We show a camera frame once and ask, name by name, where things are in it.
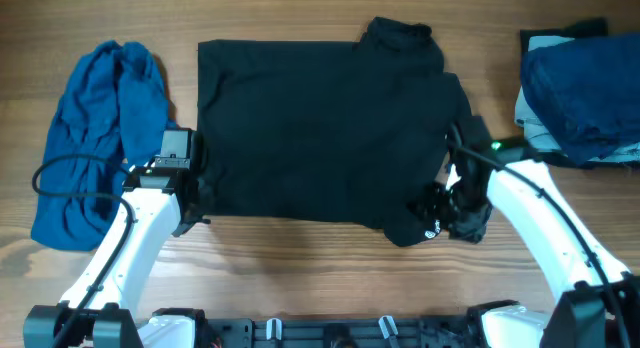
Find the black polo shirt with logo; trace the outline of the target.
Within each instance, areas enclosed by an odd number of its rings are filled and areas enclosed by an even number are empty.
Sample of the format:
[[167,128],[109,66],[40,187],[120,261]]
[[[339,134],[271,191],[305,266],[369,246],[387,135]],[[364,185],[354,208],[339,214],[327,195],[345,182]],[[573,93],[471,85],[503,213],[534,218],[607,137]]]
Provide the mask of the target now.
[[427,189],[474,120],[426,24],[373,19],[347,41],[198,46],[209,215],[355,223],[433,239]]

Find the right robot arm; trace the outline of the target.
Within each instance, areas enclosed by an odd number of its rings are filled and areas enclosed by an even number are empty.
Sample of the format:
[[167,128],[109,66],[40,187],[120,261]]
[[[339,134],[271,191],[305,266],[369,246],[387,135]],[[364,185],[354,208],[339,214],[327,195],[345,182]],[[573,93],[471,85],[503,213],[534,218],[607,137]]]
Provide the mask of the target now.
[[554,308],[517,302],[472,308],[470,330],[483,347],[636,347],[639,278],[588,230],[547,166],[524,145],[447,138],[451,171],[426,210],[453,239],[477,242],[493,210],[511,223],[544,274]]

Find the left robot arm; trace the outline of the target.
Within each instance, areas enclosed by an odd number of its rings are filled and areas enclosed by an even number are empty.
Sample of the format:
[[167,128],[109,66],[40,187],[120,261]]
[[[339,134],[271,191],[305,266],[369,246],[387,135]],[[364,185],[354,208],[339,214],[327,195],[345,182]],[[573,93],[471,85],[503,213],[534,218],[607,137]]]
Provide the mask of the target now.
[[169,237],[203,222],[196,206],[202,138],[165,131],[161,151],[127,170],[119,209],[83,274],[55,306],[36,305],[25,319],[27,347],[209,347],[213,331],[201,309],[165,308],[143,326],[135,310]]

